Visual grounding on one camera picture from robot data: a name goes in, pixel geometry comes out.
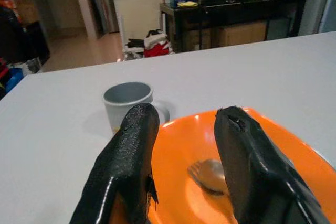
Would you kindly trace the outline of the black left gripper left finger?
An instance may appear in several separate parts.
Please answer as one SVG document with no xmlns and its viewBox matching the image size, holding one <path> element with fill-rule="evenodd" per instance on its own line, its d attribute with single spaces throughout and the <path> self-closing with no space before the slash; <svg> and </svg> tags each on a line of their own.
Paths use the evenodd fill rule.
<svg viewBox="0 0 336 224">
<path fill-rule="evenodd" d="M 159 115 L 149 103 L 133 106 L 96 158 L 70 223 L 146 223 L 158 202 L 152 152 Z"/>
</svg>

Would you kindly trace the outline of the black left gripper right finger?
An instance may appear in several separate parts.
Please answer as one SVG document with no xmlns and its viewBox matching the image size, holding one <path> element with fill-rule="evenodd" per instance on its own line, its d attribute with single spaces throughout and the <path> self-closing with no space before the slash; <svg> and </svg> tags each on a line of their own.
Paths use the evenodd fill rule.
<svg viewBox="0 0 336 224">
<path fill-rule="evenodd" d="M 219 109 L 214 135 L 238 223 L 328 223 L 293 163 L 242 108 Z"/>
</svg>

